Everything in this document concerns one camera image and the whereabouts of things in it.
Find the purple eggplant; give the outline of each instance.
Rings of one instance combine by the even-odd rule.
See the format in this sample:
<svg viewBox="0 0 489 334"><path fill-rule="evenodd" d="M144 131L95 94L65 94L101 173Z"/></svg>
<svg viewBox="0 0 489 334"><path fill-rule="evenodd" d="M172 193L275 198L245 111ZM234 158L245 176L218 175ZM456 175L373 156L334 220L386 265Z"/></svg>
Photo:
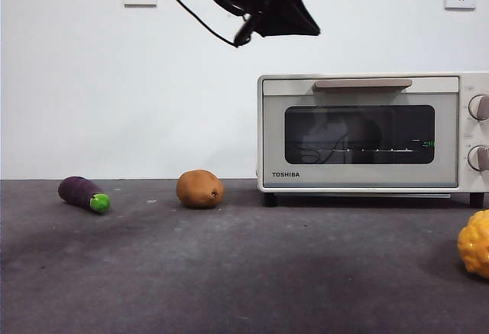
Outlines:
<svg viewBox="0 0 489 334"><path fill-rule="evenodd" d="M95 183L80 176L67 177L61 181L58 194L68 204L105 213L110 207L110 198Z"/></svg>

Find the white toaster oven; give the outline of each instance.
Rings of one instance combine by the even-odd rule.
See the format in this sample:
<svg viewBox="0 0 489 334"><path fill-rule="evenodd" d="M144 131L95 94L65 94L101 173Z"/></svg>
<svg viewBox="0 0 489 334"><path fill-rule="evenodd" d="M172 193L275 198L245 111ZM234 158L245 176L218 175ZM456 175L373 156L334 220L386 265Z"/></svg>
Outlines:
<svg viewBox="0 0 489 334"><path fill-rule="evenodd" d="M261 76L258 188L449 196L489 190L489 73Z"/></svg>

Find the brown potato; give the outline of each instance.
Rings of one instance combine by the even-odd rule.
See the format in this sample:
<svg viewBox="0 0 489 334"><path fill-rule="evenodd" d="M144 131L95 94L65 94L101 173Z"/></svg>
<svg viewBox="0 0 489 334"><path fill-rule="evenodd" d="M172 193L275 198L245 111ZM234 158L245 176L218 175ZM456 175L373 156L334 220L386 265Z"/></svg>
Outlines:
<svg viewBox="0 0 489 334"><path fill-rule="evenodd" d="M221 180L207 170L187 171L176 183L176 195L184 206L202 208L217 206L224 198Z"/></svg>

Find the green eggplant stem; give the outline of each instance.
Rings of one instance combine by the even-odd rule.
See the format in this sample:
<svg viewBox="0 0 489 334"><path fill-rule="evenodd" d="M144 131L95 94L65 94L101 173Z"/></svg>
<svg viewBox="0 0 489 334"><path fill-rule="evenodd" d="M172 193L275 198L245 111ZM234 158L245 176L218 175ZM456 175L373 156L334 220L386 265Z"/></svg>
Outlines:
<svg viewBox="0 0 489 334"><path fill-rule="evenodd" d="M110 198L106 194L94 194L90 200L90 208L98 213L105 213L110 207Z"/></svg>

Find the white wall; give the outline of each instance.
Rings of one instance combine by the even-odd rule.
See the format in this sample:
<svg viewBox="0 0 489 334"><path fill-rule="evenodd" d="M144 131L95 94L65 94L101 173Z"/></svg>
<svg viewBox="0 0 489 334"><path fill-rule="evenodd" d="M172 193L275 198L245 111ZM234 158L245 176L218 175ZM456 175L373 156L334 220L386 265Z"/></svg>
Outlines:
<svg viewBox="0 0 489 334"><path fill-rule="evenodd" d="M184 0L232 37L211 0ZM2 0L2 178L253 177L264 73L489 70L489 0L303 0L320 37L240 49L173 0Z"/></svg>

